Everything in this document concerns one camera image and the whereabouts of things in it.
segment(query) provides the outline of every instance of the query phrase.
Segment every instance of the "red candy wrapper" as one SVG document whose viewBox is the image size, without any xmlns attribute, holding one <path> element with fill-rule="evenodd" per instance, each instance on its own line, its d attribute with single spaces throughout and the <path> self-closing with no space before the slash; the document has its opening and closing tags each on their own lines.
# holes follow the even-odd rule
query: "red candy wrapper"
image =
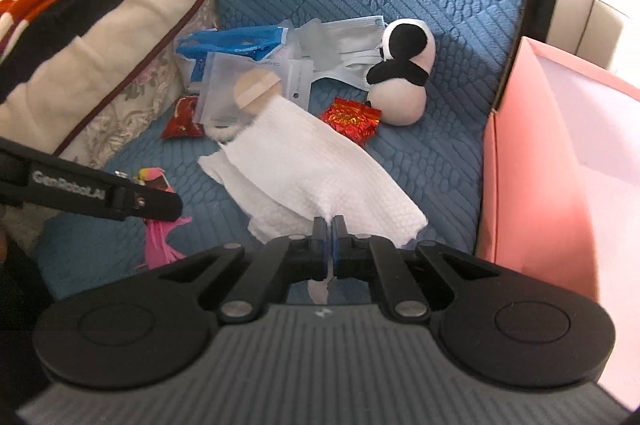
<svg viewBox="0 0 640 425">
<path fill-rule="evenodd" d="M 352 142 L 364 147 L 366 141 L 376 134 L 380 115 L 382 111 L 355 100 L 334 98 L 334 103 L 320 115 L 320 120 Z"/>
<path fill-rule="evenodd" d="M 204 131 L 200 124 L 193 122 L 198 97 L 188 95 L 178 98 L 175 103 L 174 116 L 164 128 L 162 138 L 180 138 L 182 136 L 202 136 Z"/>
</svg>

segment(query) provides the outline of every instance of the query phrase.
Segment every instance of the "circular pad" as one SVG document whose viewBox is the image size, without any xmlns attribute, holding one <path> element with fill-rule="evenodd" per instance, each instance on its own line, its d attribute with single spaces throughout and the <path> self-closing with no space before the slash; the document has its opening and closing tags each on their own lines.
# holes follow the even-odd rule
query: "circular pad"
<svg viewBox="0 0 640 425">
<path fill-rule="evenodd" d="M 596 379 L 613 349 L 614 328 L 596 303 L 521 276 L 466 283 L 447 308 L 440 337 L 482 378 L 523 389 Z"/>
<path fill-rule="evenodd" d="M 209 340 L 206 314 L 184 285 L 131 280 L 60 301 L 33 340 L 56 378 L 92 389 L 150 385 L 190 365 Z"/>
<path fill-rule="evenodd" d="M 561 339 L 571 321 L 562 310 L 544 302 L 518 302 L 496 313 L 495 325 L 520 342 L 548 344 Z"/>
</svg>

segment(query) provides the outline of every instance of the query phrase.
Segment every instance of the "white towel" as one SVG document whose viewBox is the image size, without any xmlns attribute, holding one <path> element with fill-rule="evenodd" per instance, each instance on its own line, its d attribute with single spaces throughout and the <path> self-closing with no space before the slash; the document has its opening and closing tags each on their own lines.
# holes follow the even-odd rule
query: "white towel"
<svg viewBox="0 0 640 425">
<path fill-rule="evenodd" d="M 427 218 L 388 173 L 358 145 L 282 97 L 251 126 L 198 163 L 251 217 L 265 243 L 309 235 L 314 217 L 343 215 L 350 233 L 414 239 Z"/>
</svg>

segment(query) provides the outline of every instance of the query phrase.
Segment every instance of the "panda plush toy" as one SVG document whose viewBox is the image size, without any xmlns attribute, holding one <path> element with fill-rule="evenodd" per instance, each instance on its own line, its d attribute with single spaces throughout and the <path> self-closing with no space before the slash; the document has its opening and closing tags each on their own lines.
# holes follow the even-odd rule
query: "panda plush toy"
<svg viewBox="0 0 640 425">
<path fill-rule="evenodd" d="M 367 73 L 367 101 L 382 111 L 382 122 L 409 126 L 424 114 L 424 87 L 436 58 L 433 34 L 424 21 L 399 19 L 386 27 L 380 49 L 382 62 Z"/>
</svg>

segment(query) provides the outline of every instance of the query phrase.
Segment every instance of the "grey ridged surface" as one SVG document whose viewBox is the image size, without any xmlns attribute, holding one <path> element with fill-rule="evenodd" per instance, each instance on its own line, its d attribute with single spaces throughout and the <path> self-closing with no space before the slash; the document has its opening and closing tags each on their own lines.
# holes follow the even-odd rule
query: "grey ridged surface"
<svg viewBox="0 0 640 425">
<path fill-rule="evenodd" d="M 613 425 L 629 414 L 593 383 L 551 394 L 486 385 L 427 329 L 392 323 L 377 306 L 331 311 L 275 306 L 223 328 L 168 382 L 126 393 L 56 385 L 21 414 L 33 425 Z"/>
</svg>

